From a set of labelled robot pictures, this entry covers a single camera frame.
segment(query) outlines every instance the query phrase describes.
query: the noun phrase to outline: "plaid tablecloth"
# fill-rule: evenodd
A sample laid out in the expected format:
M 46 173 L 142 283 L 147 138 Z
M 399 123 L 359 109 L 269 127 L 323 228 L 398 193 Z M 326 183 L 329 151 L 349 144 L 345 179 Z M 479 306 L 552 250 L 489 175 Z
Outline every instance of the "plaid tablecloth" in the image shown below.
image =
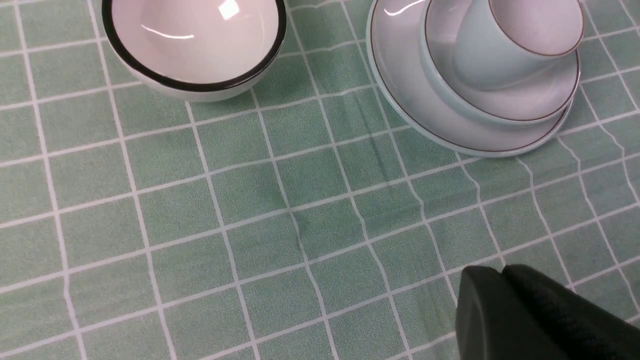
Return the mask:
M 289 0 L 273 70 L 218 104 L 135 81 L 98 0 L 0 0 L 0 358 L 455 359 L 468 264 L 638 324 L 640 1 L 584 4 L 567 125 L 479 160 L 381 96 L 371 0 Z

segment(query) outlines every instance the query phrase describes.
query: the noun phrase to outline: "black rim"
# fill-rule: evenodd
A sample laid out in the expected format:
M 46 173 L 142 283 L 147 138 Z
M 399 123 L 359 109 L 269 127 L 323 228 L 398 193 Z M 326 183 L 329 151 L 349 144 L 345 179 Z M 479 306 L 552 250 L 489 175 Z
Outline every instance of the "black rim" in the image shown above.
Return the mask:
M 102 21 L 104 23 L 104 30 L 107 34 L 109 42 L 111 43 L 111 46 L 113 46 L 113 49 L 119 55 L 119 57 L 135 71 L 140 72 L 144 76 L 153 79 L 164 86 L 168 86 L 177 90 L 190 92 L 213 92 L 233 88 L 255 78 L 262 71 L 264 71 L 264 69 L 266 69 L 269 64 L 271 64 L 276 58 L 276 55 L 278 54 L 278 51 L 280 50 L 280 47 L 284 42 L 284 35 L 287 29 L 287 13 L 285 10 L 284 0 L 274 1 L 278 8 L 278 32 L 276 33 L 276 40 L 273 42 L 273 46 L 271 47 L 267 55 L 258 63 L 258 65 L 254 66 L 248 72 L 245 72 L 244 74 L 234 79 L 211 84 L 185 83 L 183 81 L 168 78 L 164 75 L 158 74 L 157 72 L 142 65 L 142 63 L 136 60 L 133 55 L 124 47 L 116 32 L 111 11 L 113 0 L 102 0 Z

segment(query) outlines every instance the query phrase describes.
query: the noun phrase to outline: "saucer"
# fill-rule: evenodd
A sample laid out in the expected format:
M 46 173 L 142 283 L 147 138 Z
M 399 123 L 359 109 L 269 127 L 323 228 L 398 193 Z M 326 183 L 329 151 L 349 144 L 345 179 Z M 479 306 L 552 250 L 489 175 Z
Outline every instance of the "saucer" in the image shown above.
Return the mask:
M 477 113 L 481 110 L 510 123 L 541 122 L 563 110 L 578 87 L 580 65 L 577 51 L 554 61 L 551 67 L 535 76 L 499 90 L 476 90 L 458 79 L 453 67 L 454 46 L 472 1 L 431 0 L 425 5 L 424 29 L 420 34 L 420 45 L 424 46 L 421 56 L 423 65 L 433 62 L 441 76 L 437 81 L 445 83 L 442 88 L 436 88 L 440 96 L 450 106 L 462 103 L 467 111 Z M 424 71 L 429 71 L 429 68 L 433 69 L 433 65 Z
M 504 126 L 463 117 L 437 96 L 420 65 L 418 38 L 423 6 L 426 3 L 421 0 L 377 0 L 367 20 L 372 72 L 398 114 L 430 140 L 471 156 L 516 156 L 551 139 L 572 104 L 545 122 Z

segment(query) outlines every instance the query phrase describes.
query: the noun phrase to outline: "white bowl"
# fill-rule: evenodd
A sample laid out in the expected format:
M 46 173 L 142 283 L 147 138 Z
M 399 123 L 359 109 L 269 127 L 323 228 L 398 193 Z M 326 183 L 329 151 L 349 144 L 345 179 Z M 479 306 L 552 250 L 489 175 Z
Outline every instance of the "white bowl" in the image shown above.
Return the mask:
M 187 101 L 249 90 L 284 41 L 284 0 L 103 0 L 114 52 L 150 88 Z
M 481 91 L 457 78 L 452 60 L 454 46 L 471 2 L 427 0 L 424 5 L 419 29 L 420 62 L 438 96 L 466 117 L 509 126 L 544 122 L 562 113 L 580 79 L 577 51 L 507 88 Z

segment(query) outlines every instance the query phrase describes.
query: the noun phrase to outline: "white cup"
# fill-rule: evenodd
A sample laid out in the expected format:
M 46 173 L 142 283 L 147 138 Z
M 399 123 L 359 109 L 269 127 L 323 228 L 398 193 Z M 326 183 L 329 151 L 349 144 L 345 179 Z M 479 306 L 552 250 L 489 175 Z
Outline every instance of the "white cup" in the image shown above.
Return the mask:
M 476 90 L 526 80 L 582 40 L 578 0 L 473 0 L 456 38 L 453 67 Z

